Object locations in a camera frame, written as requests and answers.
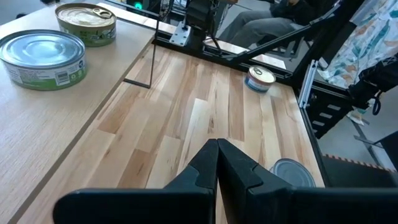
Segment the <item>small can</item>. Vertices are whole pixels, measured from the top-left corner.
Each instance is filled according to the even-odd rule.
[[[250,89],[259,93],[266,93],[275,81],[276,77],[270,70],[257,65],[249,68],[244,80]]]
[[[60,30],[79,37],[87,47],[104,46],[116,38],[116,16],[101,6],[64,4],[55,14]]]
[[[293,159],[279,159],[269,172],[295,187],[315,187],[311,173]]]
[[[86,75],[85,46],[56,30],[24,30],[0,40],[0,59],[10,79],[33,90],[59,90]]]

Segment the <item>pull tab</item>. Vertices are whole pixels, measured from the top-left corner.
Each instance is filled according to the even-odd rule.
[[[112,17],[112,13],[110,13],[109,11],[100,9],[100,8],[94,8],[93,12],[95,14],[97,14],[97,16],[100,16],[103,19],[110,19]]]
[[[255,72],[257,75],[262,75],[262,71],[261,71],[260,69],[254,67],[253,70],[254,70],[254,72]]]

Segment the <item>patterned cloth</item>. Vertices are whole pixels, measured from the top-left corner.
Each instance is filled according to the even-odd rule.
[[[342,88],[359,81],[358,75],[398,52],[398,0],[379,0],[359,22],[334,59],[320,75]]]

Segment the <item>can lid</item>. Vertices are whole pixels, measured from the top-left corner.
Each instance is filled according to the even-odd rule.
[[[261,66],[251,66],[249,73],[260,82],[273,83],[276,81],[275,75],[270,70]]]
[[[57,11],[57,16],[62,21],[69,24],[85,27],[103,27],[108,26],[116,22],[116,17],[112,12],[100,9],[93,5],[94,8],[90,8],[86,5],[81,4],[81,6],[65,7],[60,8]]]
[[[61,67],[81,59],[84,53],[78,37],[55,30],[24,30],[0,40],[0,58],[22,67]]]
[[[279,159],[272,168],[272,173],[296,187],[315,187],[311,173],[292,159]]]

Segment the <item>light wood table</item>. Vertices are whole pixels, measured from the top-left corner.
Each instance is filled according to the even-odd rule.
[[[0,37],[58,30],[54,9],[4,24]],[[154,36],[126,22],[116,26],[115,42],[86,49],[86,78],[64,90],[16,86],[0,63],[0,223],[14,222],[32,203]]]
[[[148,49],[127,78],[148,81],[151,60]],[[157,47],[153,87],[119,86],[19,223],[51,223],[54,203],[76,189],[162,188],[209,138],[228,139],[266,169],[295,159],[323,187],[291,87],[275,83],[258,94],[243,78]],[[217,203],[217,223],[225,223],[220,192]]]

